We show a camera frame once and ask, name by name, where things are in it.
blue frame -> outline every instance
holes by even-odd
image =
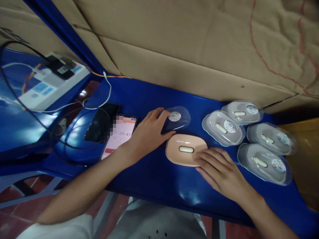
[[[91,70],[96,72],[105,70],[51,0],[23,1]]]

round sticker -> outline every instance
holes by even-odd
[[[273,159],[271,165],[278,173],[286,172],[286,166],[283,164],[281,159]]]
[[[283,133],[279,133],[277,134],[277,138],[279,140],[280,143],[282,143],[283,145],[290,145],[290,139],[287,137],[287,135],[283,134]]]
[[[226,120],[224,122],[224,127],[230,133],[235,133],[236,132],[235,124],[233,122],[229,121],[229,120]]]
[[[169,120],[175,122],[175,121],[180,120],[181,117],[182,116],[180,115],[180,113],[174,111],[174,112],[171,112]]]
[[[250,113],[252,115],[258,114],[258,109],[254,105],[247,105],[246,109],[247,109],[248,113]]]

case lid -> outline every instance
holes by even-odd
[[[245,129],[235,123],[226,112],[214,111],[202,122],[203,129],[222,146],[240,144],[245,137]]]
[[[267,182],[285,186],[292,181],[291,168],[286,159],[261,144],[242,144],[237,156],[240,165]]]
[[[295,153],[296,143],[294,137],[286,130],[271,123],[260,123],[251,127],[256,134],[256,142],[264,145],[267,149],[278,155],[291,155]]]
[[[263,119],[264,112],[256,104],[249,101],[233,101],[222,108],[229,116],[241,125],[259,122]]]
[[[184,106],[175,106],[165,110],[171,112],[171,116],[166,119],[163,131],[181,130],[190,124],[190,114]]]

smartphone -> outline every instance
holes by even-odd
[[[101,107],[104,111],[96,111],[94,119],[84,135],[84,140],[105,144],[108,139],[107,136],[110,135],[112,123],[118,115],[120,108],[121,105],[119,104],[106,103]]]
[[[113,121],[113,130],[105,144],[100,160],[113,153],[121,144],[128,141],[137,126],[138,118],[131,115],[118,115]]]

white shirt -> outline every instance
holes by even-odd
[[[205,227],[196,214],[137,200],[122,213],[108,239],[206,238]],[[93,219],[81,215],[54,225],[38,223],[17,239],[93,239]]]

